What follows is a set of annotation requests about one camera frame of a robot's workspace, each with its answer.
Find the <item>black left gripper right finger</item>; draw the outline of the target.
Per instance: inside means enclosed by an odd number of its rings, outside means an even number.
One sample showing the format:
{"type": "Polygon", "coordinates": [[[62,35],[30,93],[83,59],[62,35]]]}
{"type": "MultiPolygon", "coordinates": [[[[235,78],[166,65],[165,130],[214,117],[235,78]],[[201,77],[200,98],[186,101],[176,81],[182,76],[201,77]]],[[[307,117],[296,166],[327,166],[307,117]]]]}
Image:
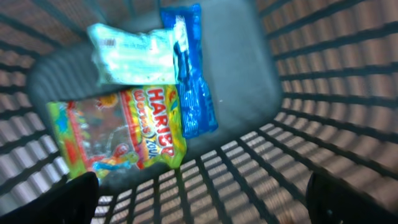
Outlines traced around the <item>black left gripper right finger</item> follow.
{"type": "Polygon", "coordinates": [[[305,195],[312,223],[397,223],[397,214],[378,205],[373,199],[314,172],[305,195]]]}

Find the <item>Haribo gummy worms bag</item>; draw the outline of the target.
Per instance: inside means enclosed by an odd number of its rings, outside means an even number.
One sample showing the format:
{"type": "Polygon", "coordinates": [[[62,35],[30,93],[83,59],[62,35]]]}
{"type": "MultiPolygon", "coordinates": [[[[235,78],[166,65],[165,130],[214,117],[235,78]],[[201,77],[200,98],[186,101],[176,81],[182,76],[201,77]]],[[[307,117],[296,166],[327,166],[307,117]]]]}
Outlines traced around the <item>Haribo gummy worms bag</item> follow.
{"type": "Polygon", "coordinates": [[[71,177],[178,168],[187,152],[173,85],[139,86],[81,101],[47,103],[55,139],[71,177]]]}

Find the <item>light teal snack packet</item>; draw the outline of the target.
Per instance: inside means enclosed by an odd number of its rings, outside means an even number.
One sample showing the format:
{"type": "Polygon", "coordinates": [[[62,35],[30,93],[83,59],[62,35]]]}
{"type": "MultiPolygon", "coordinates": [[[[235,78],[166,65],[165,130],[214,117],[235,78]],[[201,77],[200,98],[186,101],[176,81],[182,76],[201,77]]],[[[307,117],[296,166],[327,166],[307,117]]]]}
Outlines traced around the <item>light teal snack packet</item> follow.
{"type": "Polygon", "coordinates": [[[99,85],[176,85],[178,69],[172,29],[133,34],[105,24],[87,28],[99,85]]]}

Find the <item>blue snack bar wrapper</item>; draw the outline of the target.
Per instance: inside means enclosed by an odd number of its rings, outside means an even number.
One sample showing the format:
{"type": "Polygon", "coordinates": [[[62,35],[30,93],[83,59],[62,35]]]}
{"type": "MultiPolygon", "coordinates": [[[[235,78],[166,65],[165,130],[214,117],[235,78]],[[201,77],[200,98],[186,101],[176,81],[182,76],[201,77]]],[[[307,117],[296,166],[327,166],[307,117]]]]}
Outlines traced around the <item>blue snack bar wrapper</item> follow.
{"type": "Polygon", "coordinates": [[[177,91],[180,99],[182,133],[187,139],[218,128],[211,91],[203,76],[201,6],[163,7],[160,17],[175,34],[178,58],[177,91]]]}

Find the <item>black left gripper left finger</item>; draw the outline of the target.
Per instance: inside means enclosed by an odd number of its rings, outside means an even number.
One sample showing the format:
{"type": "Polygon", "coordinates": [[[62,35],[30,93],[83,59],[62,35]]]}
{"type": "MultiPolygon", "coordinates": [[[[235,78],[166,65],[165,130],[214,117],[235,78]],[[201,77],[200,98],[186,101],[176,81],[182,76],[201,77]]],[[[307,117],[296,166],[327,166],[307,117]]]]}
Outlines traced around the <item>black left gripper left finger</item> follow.
{"type": "Polygon", "coordinates": [[[1,223],[91,223],[99,199],[96,174],[87,172],[20,208],[1,215],[1,223]]]}

